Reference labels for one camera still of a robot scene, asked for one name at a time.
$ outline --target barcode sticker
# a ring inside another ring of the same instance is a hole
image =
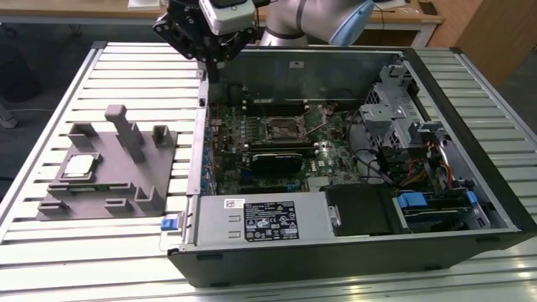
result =
[[[223,209],[242,209],[243,203],[245,203],[245,199],[225,199],[223,200]]]

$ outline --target blue latch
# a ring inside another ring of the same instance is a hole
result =
[[[178,215],[166,215],[159,222],[161,231],[175,231],[178,230]]]
[[[406,208],[409,206],[427,206],[425,196],[419,192],[402,193],[397,197],[397,202],[399,203],[401,208]]]
[[[466,192],[466,197],[467,197],[467,200],[470,201],[471,204],[477,203],[475,193],[473,193],[471,191],[467,191]]]

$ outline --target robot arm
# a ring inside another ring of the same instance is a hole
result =
[[[267,7],[261,44],[305,46],[305,36],[330,45],[351,45],[366,27],[371,0],[279,0]]]
[[[257,29],[255,8],[269,5],[263,45],[306,45],[311,35],[333,45],[358,38],[373,0],[169,0],[153,31],[187,59],[205,64],[209,82],[231,60]]]
[[[255,1],[257,7],[270,3]],[[153,31],[185,56],[205,64],[209,82],[218,81],[218,67],[231,60],[254,34],[253,0],[170,0]]]

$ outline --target label sticker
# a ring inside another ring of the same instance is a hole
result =
[[[225,199],[223,209],[241,209],[243,208],[245,199]]]
[[[299,238],[293,201],[242,205],[243,238],[247,242]]]

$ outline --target table surface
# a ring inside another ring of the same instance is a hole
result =
[[[504,101],[483,89],[486,83],[470,74],[469,65],[447,49],[418,49],[417,53],[537,219],[537,140],[530,129],[518,122]],[[141,131],[166,125],[181,133],[166,212],[185,210],[183,176],[191,154],[193,118],[183,114],[197,106],[195,71],[195,62],[185,60],[165,43],[107,43],[98,53],[91,50],[13,182],[18,191],[10,190],[13,193],[0,203],[0,217],[2,207],[11,205],[0,222],[3,299],[535,301],[537,238],[510,249],[482,253],[439,271],[195,289],[158,247],[159,217],[35,221],[37,205],[71,144],[65,133],[73,122],[90,122],[97,131],[110,131],[103,122],[109,104],[125,105],[127,119],[137,122]],[[427,96],[422,93],[418,97],[437,120]]]
[[[0,15],[57,16],[81,18],[157,18],[158,11],[129,11],[127,0],[1,0]],[[265,18],[265,9],[259,9],[259,18]],[[435,23],[443,22],[441,16],[422,13],[418,1],[411,0],[406,8],[394,8],[386,12],[375,11],[371,23]]]

